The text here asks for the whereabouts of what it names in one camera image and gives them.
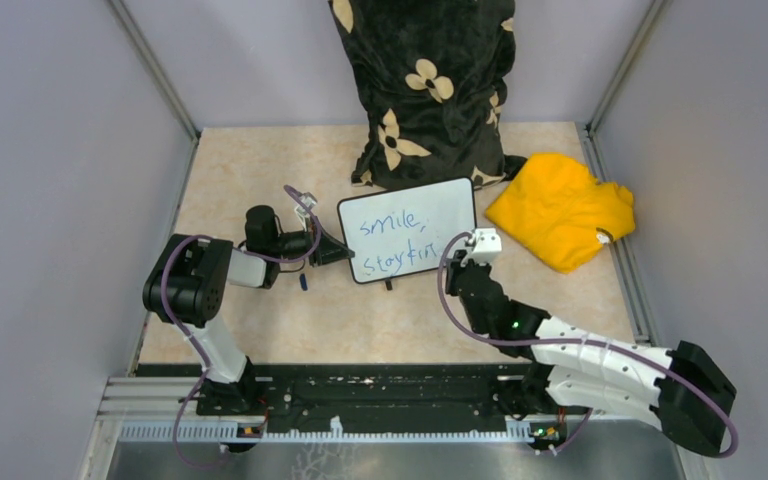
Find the small whiteboard black frame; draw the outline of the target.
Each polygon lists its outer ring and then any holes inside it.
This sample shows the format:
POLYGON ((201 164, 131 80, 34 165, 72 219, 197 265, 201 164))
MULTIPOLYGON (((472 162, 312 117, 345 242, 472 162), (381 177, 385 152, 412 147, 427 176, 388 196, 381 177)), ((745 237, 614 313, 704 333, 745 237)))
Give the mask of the small whiteboard black frame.
POLYGON ((434 270, 448 242, 477 226, 467 177, 343 199, 337 214, 359 285, 434 270))

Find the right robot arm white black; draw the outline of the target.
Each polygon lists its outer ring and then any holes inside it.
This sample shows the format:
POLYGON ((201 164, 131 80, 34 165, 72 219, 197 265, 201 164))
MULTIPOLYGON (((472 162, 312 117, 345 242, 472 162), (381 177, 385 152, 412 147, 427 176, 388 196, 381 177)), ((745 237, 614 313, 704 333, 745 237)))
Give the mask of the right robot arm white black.
POLYGON ((606 410, 657 428, 674 444, 709 458, 737 452, 730 414, 736 387, 701 346, 674 349, 617 341, 509 298, 488 265, 443 261, 436 287, 462 333, 505 355, 541 366, 523 385, 536 412, 555 405, 606 410))

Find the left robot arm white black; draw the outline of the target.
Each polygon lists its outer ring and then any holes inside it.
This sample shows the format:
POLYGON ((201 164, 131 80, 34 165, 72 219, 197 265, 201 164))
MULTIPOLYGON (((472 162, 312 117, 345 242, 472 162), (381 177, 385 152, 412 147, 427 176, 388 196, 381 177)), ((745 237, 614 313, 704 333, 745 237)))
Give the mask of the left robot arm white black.
POLYGON ((309 216, 299 231, 286 232, 270 206, 258 205, 245 217, 246 239, 173 235, 143 287, 146 309, 186 336, 206 377, 204 396, 220 398, 237 414, 252 411, 260 399, 253 365, 220 319, 227 286, 269 289, 286 263, 329 265, 354 257, 343 242, 309 216))

